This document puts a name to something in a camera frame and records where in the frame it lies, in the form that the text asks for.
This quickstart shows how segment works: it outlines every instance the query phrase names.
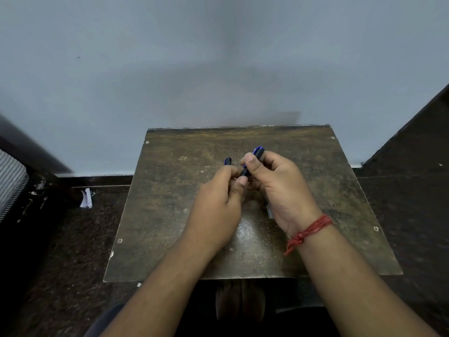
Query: wooden tabletop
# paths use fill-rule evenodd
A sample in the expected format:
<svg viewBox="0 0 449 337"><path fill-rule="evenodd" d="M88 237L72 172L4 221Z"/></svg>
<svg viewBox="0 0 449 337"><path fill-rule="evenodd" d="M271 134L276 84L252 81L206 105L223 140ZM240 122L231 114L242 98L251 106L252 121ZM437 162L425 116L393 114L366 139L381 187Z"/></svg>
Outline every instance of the wooden tabletop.
<svg viewBox="0 0 449 337"><path fill-rule="evenodd" d="M257 146L294 161L337 228L382 275L401 268L330 126L147 131L104 281L142 281L180 237L195 194L226 157L234 164ZM307 275L298 253L284 255L288 237L269 220L258 192L244 197L230 244L203 278Z"/></svg>

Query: person's right hand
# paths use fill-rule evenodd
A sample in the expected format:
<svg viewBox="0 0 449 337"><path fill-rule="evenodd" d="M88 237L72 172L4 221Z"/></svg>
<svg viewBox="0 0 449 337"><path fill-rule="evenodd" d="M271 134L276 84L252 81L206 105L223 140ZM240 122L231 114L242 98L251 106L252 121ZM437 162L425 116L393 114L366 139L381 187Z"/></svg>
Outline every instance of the person's right hand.
<svg viewBox="0 0 449 337"><path fill-rule="evenodd" d="M323 212L295 163L271 151L265 151L261 161L263 164L252 153L240 161L254 178L248 188L265 195L274 220L292 238Z"/></svg>

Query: marker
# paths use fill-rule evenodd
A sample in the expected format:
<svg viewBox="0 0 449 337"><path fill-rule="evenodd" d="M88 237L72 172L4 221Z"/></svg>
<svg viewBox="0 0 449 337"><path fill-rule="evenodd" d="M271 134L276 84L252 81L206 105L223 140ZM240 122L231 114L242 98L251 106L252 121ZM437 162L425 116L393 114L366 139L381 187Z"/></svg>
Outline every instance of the marker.
<svg viewBox="0 0 449 337"><path fill-rule="evenodd" d="M265 151L264 147L257 147L257 148L254 149L253 154L260 161L264 151ZM250 175L251 175L251 173L250 173L250 171L248 170L248 168L246 167L246 164L245 164L243 166L243 171L240 174L240 176L248 176L249 177Z"/></svg>

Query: hand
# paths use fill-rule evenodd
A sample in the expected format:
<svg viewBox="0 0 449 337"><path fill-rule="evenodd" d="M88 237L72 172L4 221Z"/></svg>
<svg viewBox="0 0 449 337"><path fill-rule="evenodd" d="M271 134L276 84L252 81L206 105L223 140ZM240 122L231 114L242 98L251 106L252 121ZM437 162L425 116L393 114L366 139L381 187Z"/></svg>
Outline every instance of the hand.
<svg viewBox="0 0 449 337"><path fill-rule="evenodd" d="M213 257L233 237L242 215L242 196L248 182L235 166L222 166L203 184L190 210L183 237Z"/></svg>
<svg viewBox="0 0 449 337"><path fill-rule="evenodd" d="M323 212L295 163L271 151L265 151L261 161L263 164L252 153L240 161L253 178L248 189L265 195L276 223L290 238L294 237Z"/></svg>

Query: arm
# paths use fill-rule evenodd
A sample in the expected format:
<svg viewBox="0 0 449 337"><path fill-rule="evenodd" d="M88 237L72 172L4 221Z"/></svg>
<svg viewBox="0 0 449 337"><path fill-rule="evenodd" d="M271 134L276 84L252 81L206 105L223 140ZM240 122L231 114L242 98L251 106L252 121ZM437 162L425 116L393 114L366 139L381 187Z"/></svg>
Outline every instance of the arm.
<svg viewBox="0 0 449 337"><path fill-rule="evenodd" d="M322 215L298 167L266 151L242 163L269 199L277 224L290 237ZM343 336L436 336L373 271L368 262L333 226L307 237L298 251L313 284Z"/></svg>
<svg viewBox="0 0 449 337"><path fill-rule="evenodd" d="M248 181L233 166L201 186L181 239L107 327L102 337L173 336L190 294L215 254L232 238Z"/></svg>

